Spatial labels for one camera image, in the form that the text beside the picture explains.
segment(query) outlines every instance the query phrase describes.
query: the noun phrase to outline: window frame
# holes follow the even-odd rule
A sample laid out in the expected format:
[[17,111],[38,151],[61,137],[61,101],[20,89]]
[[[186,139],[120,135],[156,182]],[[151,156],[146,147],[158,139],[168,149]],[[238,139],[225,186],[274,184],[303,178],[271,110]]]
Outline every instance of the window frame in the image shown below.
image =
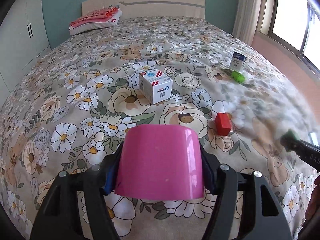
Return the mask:
[[316,75],[320,75],[320,70],[317,69],[317,67],[303,54],[306,48],[306,44],[308,42],[309,38],[309,32],[310,32],[310,22],[312,20],[312,14],[313,8],[310,6],[309,1],[308,2],[308,21],[307,21],[307,26],[304,34],[304,38],[302,41],[301,49],[298,50],[294,46],[292,46],[290,43],[285,41],[284,39],[280,38],[278,35],[273,33],[273,28],[275,25],[275,20],[276,20],[276,14],[277,14],[277,9],[278,9],[278,0],[274,0],[274,5],[273,5],[273,12],[272,12],[272,17],[271,17],[271,22],[270,22],[270,27],[268,31],[268,36],[275,41],[279,42],[282,46],[287,48],[289,51],[291,51],[295,56],[297,56],[305,65],[308,66],[308,68]]

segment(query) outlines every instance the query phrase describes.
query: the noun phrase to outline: window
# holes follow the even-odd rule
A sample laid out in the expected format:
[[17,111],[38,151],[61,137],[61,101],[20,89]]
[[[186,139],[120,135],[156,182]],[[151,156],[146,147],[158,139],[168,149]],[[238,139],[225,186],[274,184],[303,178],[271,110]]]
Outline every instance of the window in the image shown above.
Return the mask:
[[307,0],[275,0],[268,35],[320,73],[320,21]]

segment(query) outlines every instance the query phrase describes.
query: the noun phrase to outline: pink wall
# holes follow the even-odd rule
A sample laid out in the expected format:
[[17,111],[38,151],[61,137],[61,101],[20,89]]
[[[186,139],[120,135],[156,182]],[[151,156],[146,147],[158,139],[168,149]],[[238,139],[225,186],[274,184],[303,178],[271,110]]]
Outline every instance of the pink wall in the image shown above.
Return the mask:
[[295,57],[293,54],[291,56],[290,52],[284,53],[284,48],[278,49],[275,46],[275,42],[262,33],[256,33],[251,47],[280,70],[295,85],[299,92],[304,95],[320,124],[320,85],[317,85],[297,65],[298,59],[293,60],[292,57]]

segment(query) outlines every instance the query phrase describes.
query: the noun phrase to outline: beige curtain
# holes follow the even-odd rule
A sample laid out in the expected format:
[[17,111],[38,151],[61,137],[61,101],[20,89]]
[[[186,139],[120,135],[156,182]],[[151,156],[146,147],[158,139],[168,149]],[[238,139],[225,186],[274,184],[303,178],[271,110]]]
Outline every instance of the beige curtain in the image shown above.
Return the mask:
[[257,28],[261,0],[239,0],[232,35],[249,46]]

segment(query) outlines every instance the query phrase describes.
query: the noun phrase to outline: white wardrobe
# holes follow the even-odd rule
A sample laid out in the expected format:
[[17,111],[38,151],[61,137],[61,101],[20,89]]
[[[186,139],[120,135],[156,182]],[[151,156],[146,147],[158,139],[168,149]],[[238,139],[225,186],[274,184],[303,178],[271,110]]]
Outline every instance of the white wardrobe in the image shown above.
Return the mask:
[[41,0],[16,0],[0,26],[0,107],[50,50]]

